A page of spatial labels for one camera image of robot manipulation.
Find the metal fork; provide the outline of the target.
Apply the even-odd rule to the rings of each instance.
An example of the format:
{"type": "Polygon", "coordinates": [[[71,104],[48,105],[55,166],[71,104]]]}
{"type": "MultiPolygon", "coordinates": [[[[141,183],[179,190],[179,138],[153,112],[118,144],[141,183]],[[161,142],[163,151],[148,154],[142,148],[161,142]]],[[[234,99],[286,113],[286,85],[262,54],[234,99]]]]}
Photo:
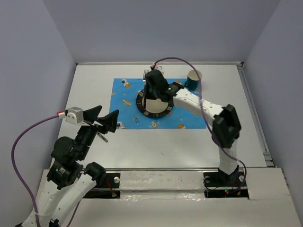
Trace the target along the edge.
{"type": "Polygon", "coordinates": [[[149,72],[149,70],[144,70],[143,71],[143,80],[145,80],[146,74],[149,72]]]}

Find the black rimmed dinner plate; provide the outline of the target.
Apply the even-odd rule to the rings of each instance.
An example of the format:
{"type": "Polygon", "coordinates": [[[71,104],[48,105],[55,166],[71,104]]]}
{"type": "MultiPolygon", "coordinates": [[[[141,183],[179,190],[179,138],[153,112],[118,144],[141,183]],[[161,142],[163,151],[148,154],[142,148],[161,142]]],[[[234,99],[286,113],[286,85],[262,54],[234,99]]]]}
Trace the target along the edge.
{"type": "Polygon", "coordinates": [[[140,90],[136,98],[136,106],[143,116],[148,118],[162,118],[171,114],[173,105],[160,99],[147,99],[144,90],[140,90]]]}

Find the blue space-print cloth napkin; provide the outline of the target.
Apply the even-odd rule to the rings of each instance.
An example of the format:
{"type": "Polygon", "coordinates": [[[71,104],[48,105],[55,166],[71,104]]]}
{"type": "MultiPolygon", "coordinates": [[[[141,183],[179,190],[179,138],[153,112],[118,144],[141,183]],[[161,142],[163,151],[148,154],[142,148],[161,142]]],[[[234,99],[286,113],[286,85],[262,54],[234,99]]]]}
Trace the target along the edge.
{"type": "Polygon", "coordinates": [[[148,118],[136,106],[137,94],[143,90],[142,79],[115,78],[109,111],[119,110],[119,129],[205,129],[204,120],[180,107],[173,107],[170,115],[148,118]]]}

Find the dark green mug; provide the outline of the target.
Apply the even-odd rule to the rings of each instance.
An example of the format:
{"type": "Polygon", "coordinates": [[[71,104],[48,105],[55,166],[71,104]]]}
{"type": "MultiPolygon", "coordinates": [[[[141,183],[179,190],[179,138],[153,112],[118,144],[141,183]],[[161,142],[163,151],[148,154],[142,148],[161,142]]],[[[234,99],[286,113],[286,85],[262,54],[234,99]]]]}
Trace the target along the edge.
{"type": "Polygon", "coordinates": [[[187,74],[187,79],[185,81],[184,87],[188,90],[195,91],[198,89],[199,81],[202,78],[202,73],[200,71],[191,70],[187,74]]]}

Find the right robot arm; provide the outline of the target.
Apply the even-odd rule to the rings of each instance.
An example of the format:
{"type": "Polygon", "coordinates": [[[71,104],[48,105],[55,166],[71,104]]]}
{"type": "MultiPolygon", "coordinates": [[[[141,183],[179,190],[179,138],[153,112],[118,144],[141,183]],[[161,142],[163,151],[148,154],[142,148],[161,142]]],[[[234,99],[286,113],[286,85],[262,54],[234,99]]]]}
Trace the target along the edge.
{"type": "Polygon", "coordinates": [[[147,99],[159,99],[185,109],[205,121],[212,140],[219,149],[217,179],[222,185],[230,185],[239,171],[236,147],[241,124],[235,107],[216,105],[198,97],[177,82],[170,84],[162,72],[156,69],[147,72],[143,80],[144,96],[147,99]]]}

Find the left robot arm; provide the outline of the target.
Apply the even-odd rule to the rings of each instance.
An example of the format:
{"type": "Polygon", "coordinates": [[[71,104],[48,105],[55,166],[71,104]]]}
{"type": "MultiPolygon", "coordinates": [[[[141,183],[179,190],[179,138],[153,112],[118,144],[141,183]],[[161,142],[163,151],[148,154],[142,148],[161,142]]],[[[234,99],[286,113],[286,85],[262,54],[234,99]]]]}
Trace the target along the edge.
{"type": "Polygon", "coordinates": [[[88,110],[71,107],[56,115],[43,119],[23,131],[15,140],[11,150],[11,161],[15,173],[28,191],[33,210],[20,227],[60,227],[71,211],[76,211],[81,199],[90,191],[99,191],[100,186],[108,186],[108,192],[115,198],[106,169],[96,162],[81,165],[97,134],[114,133],[117,127],[119,110],[99,117],[100,105],[88,110]],[[18,171],[15,161],[15,148],[18,141],[32,128],[52,119],[65,120],[80,126],[75,138],[60,137],[53,146],[54,159],[39,198],[35,198],[29,186],[18,171]]]}

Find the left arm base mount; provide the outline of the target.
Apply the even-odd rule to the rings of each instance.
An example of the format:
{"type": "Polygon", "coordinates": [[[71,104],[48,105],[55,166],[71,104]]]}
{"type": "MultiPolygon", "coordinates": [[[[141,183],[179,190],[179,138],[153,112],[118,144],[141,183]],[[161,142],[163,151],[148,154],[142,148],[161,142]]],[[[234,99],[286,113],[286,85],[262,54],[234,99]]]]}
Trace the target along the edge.
{"type": "Polygon", "coordinates": [[[103,182],[87,192],[85,199],[119,199],[120,198],[120,172],[107,172],[103,182]]]}

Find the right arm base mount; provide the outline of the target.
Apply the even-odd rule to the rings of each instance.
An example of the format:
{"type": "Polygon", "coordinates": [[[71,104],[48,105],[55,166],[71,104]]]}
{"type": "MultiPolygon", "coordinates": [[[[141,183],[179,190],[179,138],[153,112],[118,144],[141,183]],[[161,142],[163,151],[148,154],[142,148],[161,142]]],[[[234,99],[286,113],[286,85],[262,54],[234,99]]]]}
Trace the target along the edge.
{"type": "Polygon", "coordinates": [[[220,180],[218,172],[203,173],[204,196],[206,199],[249,198],[244,173],[238,172],[231,180],[220,180]]]}

